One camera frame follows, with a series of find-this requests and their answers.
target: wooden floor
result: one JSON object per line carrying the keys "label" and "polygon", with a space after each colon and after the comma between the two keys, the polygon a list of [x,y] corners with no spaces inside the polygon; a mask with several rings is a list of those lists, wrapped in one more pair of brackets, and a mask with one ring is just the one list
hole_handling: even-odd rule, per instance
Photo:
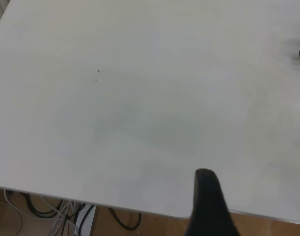
{"label": "wooden floor", "polygon": [[[33,196],[33,202],[40,210],[47,210],[47,206]],[[0,201],[4,201],[0,190]],[[20,209],[28,212],[24,198],[15,193],[11,196],[12,203]],[[134,225],[138,215],[135,212],[116,211],[123,223]],[[300,236],[300,225],[274,221],[253,216],[232,214],[233,220],[242,236]],[[127,231],[121,228],[114,220],[109,210],[98,207],[92,228],[92,236],[183,236],[188,220],[176,220],[156,215],[142,214],[140,226],[135,231]],[[47,236],[52,223],[45,220],[36,220],[23,217],[23,228],[18,236]]]}

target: white table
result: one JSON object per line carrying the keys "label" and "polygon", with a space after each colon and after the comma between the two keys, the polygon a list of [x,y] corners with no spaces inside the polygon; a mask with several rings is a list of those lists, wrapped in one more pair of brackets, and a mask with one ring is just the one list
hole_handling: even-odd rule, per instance
{"label": "white table", "polygon": [[11,0],[0,187],[189,217],[300,221],[300,0]]}

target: cable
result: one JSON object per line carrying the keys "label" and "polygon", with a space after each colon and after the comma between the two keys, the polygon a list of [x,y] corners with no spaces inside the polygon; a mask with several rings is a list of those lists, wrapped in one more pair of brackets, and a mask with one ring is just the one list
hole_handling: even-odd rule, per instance
{"label": "cable", "polygon": [[[49,207],[51,207],[54,211],[56,211],[60,216],[62,216],[63,218],[60,218],[61,220],[65,220],[64,218],[65,218],[65,216],[59,211],[59,210],[57,210],[54,206],[52,206],[49,202],[47,202],[42,196],[40,196],[40,198],[49,206]],[[70,220],[66,220],[69,224],[71,224],[74,228],[75,228],[75,230],[76,230],[76,232],[77,232],[77,235],[79,235],[79,229],[78,229],[78,227],[72,222],[72,221],[70,221]]]}
{"label": "cable", "polygon": [[81,230],[82,230],[82,226],[85,222],[85,219],[87,218],[87,216],[89,215],[90,211],[93,209],[94,205],[91,205],[90,208],[87,210],[87,212],[85,213],[81,223],[80,223],[80,226],[79,226],[79,234],[78,236],[81,236]]}
{"label": "cable", "polygon": [[121,226],[122,228],[124,228],[125,230],[135,230],[136,228],[138,228],[138,226],[139,226],[140,223],[141,223],[141,213],[138,214],[138,215],[139,215],[139,219],[138,219],[137,224],[136,224],[135,226],[133,226],[133,227],[129,227],[129,226],[127,226],[127,225],[124,225],[124,224],[120,221],[120,219],[119,219],[118,216],[116,215],[114,209],[109,208],[109,211],[111,212],[111,214],[113,215],[113,217],[115,218],[115,220],[117,221],[117,223],[120,224],[120,226]]}
{"label": "cable", "polygon": [[[22,211],[22,210],[20,210],[20,209],[18,209],[16,206],[14,206],[11,202],[10,202],[10,200],[8,199],[8,197],[7,197],[7,194],[6,194],[6,190],[4,189],[4,191],[3,191],[3,195],[4,195],[4,198],[6,199],[6,201],[7,201],[7,203],[10,205],[10,206],[12,206],[15,210],[17,210],[19,213],[21,213],[21,214],[23,214],[23,215],[26,215],[26,216],[28,216],[28,217],[30,217],[30,218],[33,218],[33,219],[37,219],[37,220],[57,220],[57,221],[64,221],[65,219],[64,218],[38,218],[38,217],[35,217],[35,216],[33,216],[33,215],[30,215],[30,214],[28,214],[28,213],[26,213],[26,212],[24,212],[24,211]],[[79,232],[79,229],[78,229],[78,227],[75,225],[75,224],[73,224],[72,222],[70,222],[71,223],[71,226],[76,230],[76,232],[78,233]]]}
{"label": "cable", "polygon": [[[50,210],[50,211],[39,211],[35,208],[35,206],[33,205],[30,195],[29,194],[25,194],[25,193],[21,193],[27,203],[28,209],[36,216],[40,217],[40,218],[54,218],[57,215],[57,212],[55,212],[54,210]],[[63,200],[60,200],[59,204],[56,206],[56,209],[59,209],[61,207],[63,203]]]}
{"label": "cable", "polygon": [[0,204],[5,205],[7,207],[9,206],[18,215],[18,217],[20,218],[20,226],[19,226],[18,231],[15,234],[15,236],[17,236],[19,234],[19,232],[21,231],[21,229],[22,229],[22,223],[23,223],[22,216],[18,213],[18,211],[13,206],[11,206],[11,205],[9,205],[7,203],[4,203],[4,202],[0,202]]}
{"label": "cable", "polygon": [[64,223],[63,223],[63,226],[62,226],[62,231],[61,231],[61,236],[63,236],[63,232],[65,230],[65,225],[66,225],[66,221],[67,219],[70,220],[70,218],[72,216],[75,216],[75,219],[74,219],[74,223],[76,224],[76,221],[77,221],[77,217],[78,217],[78,214],[79,212],[85,207],[85,203],[81,203],[78,207],[78,210],[76,212],[74,212],[71,216],[68,216],[67,214],[65,215],[65,220],[64,220]]}
{"label": "cable", "polygon": [[77,218],[78,218],[78,215],[79,215],[79,212],[85,207],[85,203],[81,203],[79,206],[78,206],[78,210],[76,211],[76,214],[75,214],[75,219],[74,219],[74,223],[77,222]]}

